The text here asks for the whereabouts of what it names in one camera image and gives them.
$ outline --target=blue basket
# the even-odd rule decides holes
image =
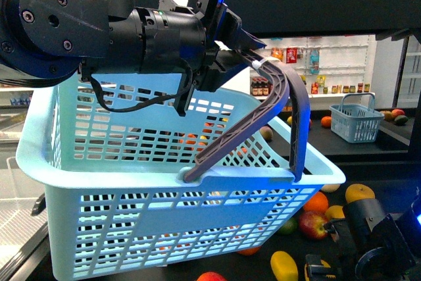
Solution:
[[[343,104],[350,96],[370,95],[368,107],[358,104]],[[376,97],[373,93],[349,93],[339,105],[330,106],[332,111],[331,130],[349,143],[370,143],[376,141],[380,122],[384,114],[374,110]]]
[[[175,93],[180,77],[98,76],[113,107]],[[78,280],[262,245],[324,184],[343,173],[311,145],[299,182],[259,132],[192,183],[194,156],[259,104],[219,89],[172,103],[109,113],[73,77],[34,93],[16,158],[45,184],[53,272]],[[290,129],[270,122],[289,141]]]

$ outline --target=gray basket handle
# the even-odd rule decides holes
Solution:
[[[358,96],[358,97],[361,97],[362,95],[371,95],[372,96],[372,98],[371,98],[371,100],[370,100],[370,103],[368,104],[368,109],[369,110],[371,110],[372,112],[374,112],[374,104],[375,104],[375,102],[376,102],[376,96],[374,95],[374,93],[372,93],[372,92],[362,92],[362,93],[348,93],[348,94],[346,94],[346,95],[344,95],[343,96],[343,98],[342,98],[342,101],[341,101],[341,104],[339,105],[339,108],[338,108],[338,110],[340,111],[340,112],[342,112],[342,108],[343,108],[343,102],[344,102],[344,100],[346,99],[346,98],[348,98],[349,96]]]
[[[253,61],[263,59],[254,51],[238,51],[238,53],[250,66]],[[289,167],[295,176],[295,182],[300,181],[305,167],[309,132],[309,95],[303,80],[287,64],[265,63],[261,65],[258,73],[273,84],[273,90],[268,98],[195,156],[195,166],[184,174],[185,182],[192,182],[200,177],[215,162],[224,158],[233,148],[277,116],[287,103],[289,96],[293,103]]]

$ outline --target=plastic basket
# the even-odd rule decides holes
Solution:
[[[359,104],[343,104],[349,96],[370,95],[368,107]],[[376,97],[373,93],[350,93],[342,98],[339,105],[330,106],[332,111],[331,130],[349,143],[370,143],[376,141],[380,122],[384,114],[374,110]]]
[[[104,75],[113,107],[174,93],[179,77]],[[195,153],[254,109],[226,89],[195,91],[179,117],[171,102],[109,113],[73,77],[34,93],[17,159],[45,184],[53,272],[77,280],[238,251],[263,244],[324,184],[343,173],[311,145],[293,182],[288,162],[259,132],[202,177],[182,181]],[[290,129],[271,127],[289,141]]]

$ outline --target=screw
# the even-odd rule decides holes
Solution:
[[[67,6],[67,0],[57,0],[60,4],[60,6],[65,7]]]
[[[65,41],[63,42],[63,47],[64,47],[64,49],[65,49],[66,51],[71,51],[71,50],[72,50],[72,48],[73,48],[73,44],[72,44],[72,42],[70,42],[69,40],[65,40]]]
[[[14,51],[12,44],[10,44],[9,42],[3,42],[1,44],[1,49],[3,50],[3,52],[8,53],[8,54]]]
[[[51,74],[55,74],[57,71],[59,70],[59,68],[55,65],[51,65],[49,68],[49,71]]]
[[[23,10],[22,11],[22,18],[27,23],[32,23],[35,20],[34,14],[31,13],[29,10]]]

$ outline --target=red package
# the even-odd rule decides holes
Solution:
[[[318,95],[318,83],[317,82],[313,82],[311,84],[311,94],[312,95]]]
[[[294,64],[297,62],[297,48],[287,49],[287,64]]]

